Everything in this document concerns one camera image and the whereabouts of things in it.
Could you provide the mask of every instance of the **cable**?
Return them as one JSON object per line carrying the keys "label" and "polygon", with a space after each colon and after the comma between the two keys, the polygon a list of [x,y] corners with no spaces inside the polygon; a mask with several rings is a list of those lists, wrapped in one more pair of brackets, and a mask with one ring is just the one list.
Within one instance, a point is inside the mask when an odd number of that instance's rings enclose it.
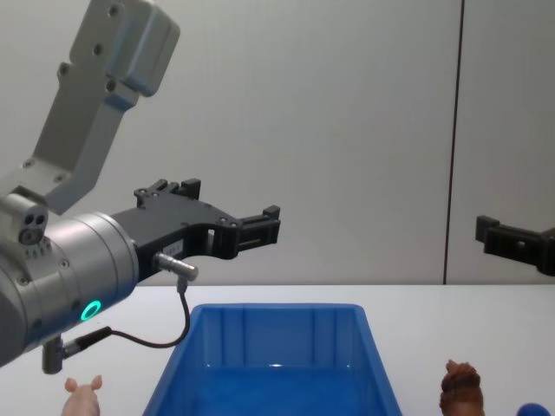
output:
{"label": "cable", "polygon": [[84,336],[80,336],[79,338],[75,338],[72,342],[64,345],[64,359],[80,353],[88,347],[95,345],[97,342],[108,338],[110,335],[119,336],[121,338],[125,338],[126,340],[149,348],[171,348],[180,344],[187,337],[187,334],[189,333],[189,328],[191,327],[191,314],[189,312],[189,306],[187,305],[187,300],[185,298],[185,292],[187,289],[187,281],[185,278],[180,278],[178,280],[177,289],[178,293],[180,294],[181,306],[183,306],[183,311],[185,312],[185,327],[183,328],[183,331],[181,332],[181,335],[177,340],[167,343],[150,342],[142,340],[141,338],[137,338],[136,336],[126,334],[125,332],[114,331],[110,327],[104,327]]}
{"label": "cable", "polygon": [[121,338],[125,338],[126,340],[136,342],[137,344],[144,345],[145,347],[149,347],[149,348],[162,349],[162,348],[175,347],[180,342],[185,340],[185,337],[189,333],[189,328],[191,326],[191,316],[190,316],[190,313],[189,313],[189,307],[187,306],[187,300],[185,299],[185,293],[180,293],[180,299],[181,299],[181,305],[183,305],[183,311],[185,312],[185,327],[183,328],[183,332],[181,332],[181,335],[177,340],[172,341],[172,342],[168,342],[168,343],[165,343],[165,344],[159,344],[159,343],[155,343],[155,342],[144,341],[140,338],[137,338],[136,336],[132,336],[132,335],[126,334],[125,332],[121,332],[121,331],[112,330],[111,335],[120,336]]}

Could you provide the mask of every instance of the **black bracket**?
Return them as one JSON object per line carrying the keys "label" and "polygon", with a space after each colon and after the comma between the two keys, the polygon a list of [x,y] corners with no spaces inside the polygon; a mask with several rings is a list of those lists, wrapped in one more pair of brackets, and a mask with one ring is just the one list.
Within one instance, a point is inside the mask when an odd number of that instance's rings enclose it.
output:
{"label": "black bracket", "polygon": [[191,256],[232,259],[240,251],[278,241],[279,207],[235,218],[199,201],[199,195],[198,179],[180,184],[161,179],[134,192],[136,208],[113,215],[134,240],[140,281],[158,273],[152,262],[158,252],[179,260]]}
{"label": "black bracket", "polygon": [[486,254],[531,264],[540,273],[555,276],[555,229],[521,230],[482,216],[476,219],[476,240],[484,243]]}

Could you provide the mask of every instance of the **white wall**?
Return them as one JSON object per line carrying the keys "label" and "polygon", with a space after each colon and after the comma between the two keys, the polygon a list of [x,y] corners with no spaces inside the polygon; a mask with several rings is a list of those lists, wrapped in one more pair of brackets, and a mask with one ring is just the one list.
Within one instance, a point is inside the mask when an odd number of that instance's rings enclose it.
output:
{"label": "white wall", "polygon": [[[441,282],[458,0],[159,3],[182,29],[166,79],[71,212],[198,177],[231,214],[283,209],[278,245],[192,259],[201,283]],[[86,4],[0,3],[0,174],[32,151]]]}
{"label": "white wall", "polygon": [[467,0],[448,283],[554,283],[485,256],[476,216],[535,231],[555,225],[555,3]]}

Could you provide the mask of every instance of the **blue plastic bin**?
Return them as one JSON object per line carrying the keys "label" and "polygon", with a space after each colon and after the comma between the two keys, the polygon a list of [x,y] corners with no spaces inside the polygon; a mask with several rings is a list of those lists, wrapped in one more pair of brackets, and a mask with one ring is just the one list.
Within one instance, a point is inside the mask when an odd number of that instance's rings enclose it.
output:
{"label": "blue plastic bin", "polygon": [[146,416],[401,415],[364,310],[226,304],[193,310]]}

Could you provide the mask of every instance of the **green led ring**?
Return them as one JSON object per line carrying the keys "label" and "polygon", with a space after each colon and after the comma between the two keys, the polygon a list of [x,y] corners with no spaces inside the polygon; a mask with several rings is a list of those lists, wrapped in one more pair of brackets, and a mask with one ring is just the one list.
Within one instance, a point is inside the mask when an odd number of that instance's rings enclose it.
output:
{"label": "green led ring", "polygon": [[87,307],[81,313],[81,320],[87,321],[101,310],[102,304],[101,301],[92,301],[87,305]]}

